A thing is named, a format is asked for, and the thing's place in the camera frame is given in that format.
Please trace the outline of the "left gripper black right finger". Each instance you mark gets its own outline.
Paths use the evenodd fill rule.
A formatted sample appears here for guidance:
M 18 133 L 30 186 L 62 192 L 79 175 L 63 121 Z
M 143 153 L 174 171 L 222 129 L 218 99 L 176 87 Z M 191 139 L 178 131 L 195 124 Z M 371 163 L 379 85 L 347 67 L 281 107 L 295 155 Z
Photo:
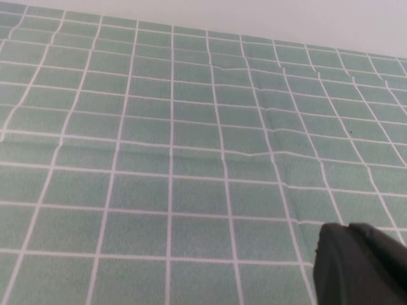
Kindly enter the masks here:
M 362 239 L 383 267 L 392 273 L 406 272 L 406 246 L 367 223 L 351 223 L 348 227 Z

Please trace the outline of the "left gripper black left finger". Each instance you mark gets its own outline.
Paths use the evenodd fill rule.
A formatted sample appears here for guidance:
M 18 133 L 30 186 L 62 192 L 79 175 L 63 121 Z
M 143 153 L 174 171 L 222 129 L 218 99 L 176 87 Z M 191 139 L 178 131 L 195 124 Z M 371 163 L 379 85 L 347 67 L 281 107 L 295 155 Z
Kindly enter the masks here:
M 321 226 L 313 279 L 318 304 L 406 304 L 406 272 L 383 267 L 348 225 Z

